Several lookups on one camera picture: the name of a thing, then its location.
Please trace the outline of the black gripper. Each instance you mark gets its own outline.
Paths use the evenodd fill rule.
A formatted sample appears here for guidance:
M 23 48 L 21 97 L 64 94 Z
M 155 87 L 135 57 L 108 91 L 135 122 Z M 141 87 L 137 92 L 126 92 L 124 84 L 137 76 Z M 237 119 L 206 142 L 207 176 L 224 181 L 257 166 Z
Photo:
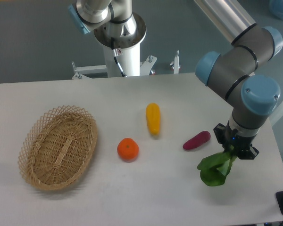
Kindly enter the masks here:
M 217 124 L 213 131 L 225 153 L 236 155 L 241 160 L 253 160 L 258 156 L 259 150 L 251 146 L 254 137 L 240 136 L 237 129 L 226 129 L 226 126 L 221 123 Z

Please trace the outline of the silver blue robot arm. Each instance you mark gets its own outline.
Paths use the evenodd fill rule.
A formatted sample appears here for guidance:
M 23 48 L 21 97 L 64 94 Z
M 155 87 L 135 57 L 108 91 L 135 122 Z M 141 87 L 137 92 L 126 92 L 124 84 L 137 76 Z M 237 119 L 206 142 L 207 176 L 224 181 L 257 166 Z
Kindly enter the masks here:
M 197 5 L 233 46 L 225 55 L 209 52 L 196 65 L 198 79 L 233 107 L 226 125 L 214 134 L 225 152 L 253 160 L 252 145 L 280 96 L 275 80 L 255 71 L 283 46 L 281 34 L 261 28 L 235 0 L 199 0 Z M 140 62 L 140 43 L 146 35 L 144 20 L 129 0 L 78 0 L 68 7 L 81 33 L 94 33 L 103 46 L 109 77 L 149 75 L 155 59 Z

